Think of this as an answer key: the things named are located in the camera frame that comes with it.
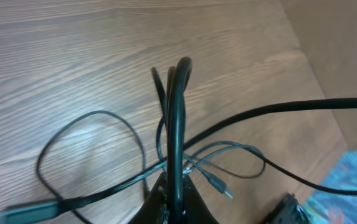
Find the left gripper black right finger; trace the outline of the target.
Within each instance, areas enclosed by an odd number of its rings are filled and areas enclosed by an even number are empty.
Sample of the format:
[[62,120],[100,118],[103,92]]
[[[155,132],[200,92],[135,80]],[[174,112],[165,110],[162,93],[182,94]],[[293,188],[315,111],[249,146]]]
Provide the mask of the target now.
[[183,208],[185,224],[219,224],[188,175],[183,177]]

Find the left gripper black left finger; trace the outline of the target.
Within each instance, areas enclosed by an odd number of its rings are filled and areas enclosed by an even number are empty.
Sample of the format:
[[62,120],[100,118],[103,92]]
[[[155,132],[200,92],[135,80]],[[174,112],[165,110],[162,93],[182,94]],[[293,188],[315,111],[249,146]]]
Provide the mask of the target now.
[[162,224],[166,210],[166,173],[160,173],[149,196],[128,224]]

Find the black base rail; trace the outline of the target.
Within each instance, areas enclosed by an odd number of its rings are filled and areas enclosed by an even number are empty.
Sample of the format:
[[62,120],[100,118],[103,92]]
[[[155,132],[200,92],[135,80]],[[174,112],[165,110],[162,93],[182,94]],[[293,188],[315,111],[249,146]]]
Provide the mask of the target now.
[[260,224],[311,224],[294,194],[287,194]]

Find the cardboard wall panel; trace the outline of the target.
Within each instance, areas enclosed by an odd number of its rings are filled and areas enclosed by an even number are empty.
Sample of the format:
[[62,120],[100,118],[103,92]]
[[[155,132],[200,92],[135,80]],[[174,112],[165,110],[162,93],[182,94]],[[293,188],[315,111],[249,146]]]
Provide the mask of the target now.
[[282,6],[327,98],[357,97],[357,0]]

